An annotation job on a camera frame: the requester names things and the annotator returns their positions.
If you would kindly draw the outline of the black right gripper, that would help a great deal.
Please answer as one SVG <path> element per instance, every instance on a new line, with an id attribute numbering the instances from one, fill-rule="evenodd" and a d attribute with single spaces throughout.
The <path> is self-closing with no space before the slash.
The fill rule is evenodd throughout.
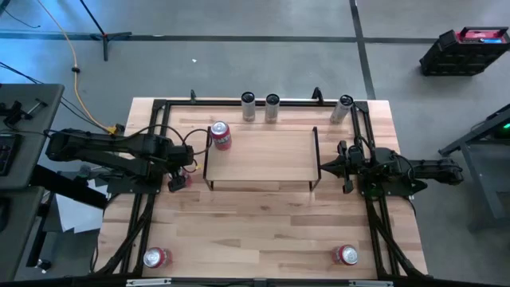
<path id="1" fill-rule="evenodd" d="M 347 142 L 340 140 L 337 145 L 337 157 L 330 162 L 320 165 L 322 171 L 329 172 L 337 178 L 344 180 L 343 193 L 350 194 L 354 187 L 353 181 L 350 179 L 348 170 L 344 167 L 347 162 Z M 372 158 L 364 155 L 363 149 L 357 145 L 349 147 L 349 158 L 351 161 L 351 171 L 358 176 L 360 187 L 369 187 L 368 170 L 372 166 Z"/>

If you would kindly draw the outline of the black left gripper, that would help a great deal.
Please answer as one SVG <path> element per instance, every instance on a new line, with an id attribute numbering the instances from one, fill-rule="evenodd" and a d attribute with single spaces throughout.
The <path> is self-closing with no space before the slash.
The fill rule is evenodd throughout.
<path id="1" fill-rule="evenodd" d="M 194 162 L 194 149 L 190 145 L 178 145 L 169 149 L 169 169 L 177 170 Z M 167 183 L 169 192 L 176 192 L 186 187 L 185 175 L 171 175 Z"/>

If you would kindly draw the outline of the white Celsius drink can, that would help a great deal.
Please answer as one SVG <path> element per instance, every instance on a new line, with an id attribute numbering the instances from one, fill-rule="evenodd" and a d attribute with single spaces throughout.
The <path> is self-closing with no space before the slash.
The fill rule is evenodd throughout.
<path id="1" fill-rule="evenodd" d="M 242 117 L 244 121 L 251 122 L 256 117 L 256 100 L 251 92 L 244 92 L 241 95 Z"/>
<path id="2" fill-rule="evenodd" d="M 277 122 L 280 97 L 277 94 L 269 94 L 265 99 L 265 122 L 274 124 Z"/>
<path id="3" fill-rule="evenodd" d="M 349 95 L 342 95 L 331 113 L 330 123 L 339 124 L 343 121 L 346 115 L 351 111 L 351 107 L 354 104 L 354 99 Z"/>

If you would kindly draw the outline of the white paper sheets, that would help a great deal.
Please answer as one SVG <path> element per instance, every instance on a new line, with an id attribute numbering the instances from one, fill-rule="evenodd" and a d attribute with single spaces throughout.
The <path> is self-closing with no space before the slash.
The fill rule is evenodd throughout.
<path id="1" fill-rule="evenodd" d="M 103 210 L 77 202 L 63 195 L 56 195 L 59 219 L 63 231 L 75 234 L 98 230 L 102 227 Z"/>

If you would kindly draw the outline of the black desk beam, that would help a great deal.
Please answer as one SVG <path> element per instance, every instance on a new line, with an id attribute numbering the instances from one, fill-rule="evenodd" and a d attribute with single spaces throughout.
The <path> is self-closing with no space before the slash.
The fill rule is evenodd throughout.
<path id="1" fill-rule="evenodd" d="M 33 169 L 29 183 L 101 210 L 108 205 L 106 195 L 40 165 Z"/>

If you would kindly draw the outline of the grey metal stand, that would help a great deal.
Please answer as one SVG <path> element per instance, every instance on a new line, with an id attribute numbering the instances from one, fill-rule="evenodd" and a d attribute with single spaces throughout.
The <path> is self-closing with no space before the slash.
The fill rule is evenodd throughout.
<path id="1" fill-rule="evenodd" d="M 469 229 L 477 232 L 510 227 L 510 104 L 438 153 L 448 156 L 455 151 L 464 157 L 482 208 Z"/>

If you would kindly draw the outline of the grey office desk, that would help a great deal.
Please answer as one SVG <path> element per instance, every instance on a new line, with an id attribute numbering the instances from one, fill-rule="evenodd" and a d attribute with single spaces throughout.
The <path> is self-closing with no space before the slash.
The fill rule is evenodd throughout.
<path id="1" fill-rule="evenodd" d="M 57 84 L 0 84 L 0 102 L 5 103 L 8 108 L 16 100 L 22 103 L 22 110 L 25 112 L 37 103 L 37 98 L 48 104 L 47 107 L 38 109 L 32 120 L 20 120 L 14 128 L 5 126 L 4 117 L 0 117 L 0 134 L 23 136 L 9 174 L 0 177 L 0 190 L 22 189 L 29 185 L 46 140 L 44 131 L 51 128 L 64 90 L 64 85 Z"/>
<path id="2" fill-rule="evenodd" d="M 14 279 L 43 194 L 43 187 L 0 192 L 0 282 Z"/>

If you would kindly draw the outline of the black red tool case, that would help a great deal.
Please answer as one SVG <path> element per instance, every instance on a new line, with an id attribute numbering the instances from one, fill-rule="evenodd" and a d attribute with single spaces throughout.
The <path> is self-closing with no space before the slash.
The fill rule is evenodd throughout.
<path id="1" fill-rule="evenodd" d="M 510 50 L 508 26 L 466 26 L 443 33 L 420 59 L 424 76 L 471 77 Z"/>

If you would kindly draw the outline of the black tripod stand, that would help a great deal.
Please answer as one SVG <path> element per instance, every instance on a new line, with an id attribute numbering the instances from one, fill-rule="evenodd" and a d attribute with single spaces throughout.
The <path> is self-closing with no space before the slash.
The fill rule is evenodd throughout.
<path id="1" fill-rule="evenodd" d="M 91 18 L 92 22 L 94 23 L 95 27 L 98 29 L 99 33 L 91 33 L 89 37 L 92 40 L 100 41 L 102 43 L 103 47 L 103 58 L 104 61 L 108 61 L 109 55 L 108 55 L 108 44 L 110 41 L 117 40 L 118 38 L 129 38 L 132 36 L 132 32 L 119 32 L 119 33 L 106 33 L 100 23 L 96 20 L 90 9 L 88 8 L 87 4 L 84 0 L 79 0 L 80 4 L 83 6 L 85 11 L 87 12 L 88 16 Z"/>

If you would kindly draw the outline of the black keyboard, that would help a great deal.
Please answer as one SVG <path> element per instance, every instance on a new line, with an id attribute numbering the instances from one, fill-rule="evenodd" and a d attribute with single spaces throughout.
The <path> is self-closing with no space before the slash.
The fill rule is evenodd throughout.
<path id="1" fill-rule="evenodd" d="M 7 176 L 21 146 L 23 136 L 12 133 L 0 134 L 0 177 Z"/>

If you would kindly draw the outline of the black clamp tool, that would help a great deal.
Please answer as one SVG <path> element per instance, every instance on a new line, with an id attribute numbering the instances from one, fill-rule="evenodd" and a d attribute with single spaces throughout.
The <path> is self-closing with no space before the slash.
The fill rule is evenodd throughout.
<path id="1" fill-rule="evenodd" d="M 4 125 L 8 128 L 14 128 L 16 123 L 20 120 L 32 120 L 38 109 L 48 106 L 47 103 L 38 98 L 36 102 L 37 103 L 28 112 L 22 110 L 22 103 L 17 100 L 9 108 L 5 103 L 0 102 L 0 117 L 4 117 Z"/>

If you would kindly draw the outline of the wooden shelf with black frame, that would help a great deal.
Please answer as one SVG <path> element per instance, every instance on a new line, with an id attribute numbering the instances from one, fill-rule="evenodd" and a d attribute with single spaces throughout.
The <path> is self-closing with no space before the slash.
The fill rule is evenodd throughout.
<path id="1" fill-rule="evenodd" d="M 216 182 L 306 182 L 313 191 L 322 179 L 318 129 L 234 131 L 227 150 L 211 147 L 203 178 Z"/>

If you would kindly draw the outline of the silver metal bracket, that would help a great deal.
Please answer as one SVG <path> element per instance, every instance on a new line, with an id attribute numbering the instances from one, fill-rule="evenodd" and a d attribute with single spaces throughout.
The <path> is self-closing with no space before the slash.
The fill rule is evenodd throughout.
<path id="1" fill-rule="evenodd" d="M 139 278 L 127 280 L 125 287 L 164 287 L 171 284 L 170 278 Z"/>
<path id="2" fill-rule="evenodd" d="M 392 281 L 352 280 L 348 287 L 394 287 Z"/>

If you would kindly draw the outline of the black aluminium table frame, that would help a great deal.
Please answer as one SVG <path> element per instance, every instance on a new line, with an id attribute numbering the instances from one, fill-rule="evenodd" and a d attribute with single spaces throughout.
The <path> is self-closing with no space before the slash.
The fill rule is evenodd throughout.
<path id="1" fill-rule="evenodd" d="M 340 140 L 351 143 L 350 118 L 331 124 L 333 100 L 318 104 L 283 100 L 277 122 L 265 122 L 259 101 L 253 122 L 242 118 L 239 99 L 219 98 L 215 105 L 199 99 L 171 105 L 170 135 L 187 137 L 202 150 L 205 130 L 225 121 L 234 131 L 306 131 L 318 129 L 320 162 L 333 160 Z M 168 249 L 171 264 L 146 268 L 146 277 L 232 277 L 374 279 L 377 276 L 366 203 L 362 195 L 342 192 L 343 182 L 323 173 L 313 191 L 306 182 L 216 182 L 203 178 L 203 155 L 192 173 L 192 185 L 175 193 L 162 189 L 155 199 L 148 245 Z M 352 245 L 356 265 L 335 264 L 332 250 Z"/>

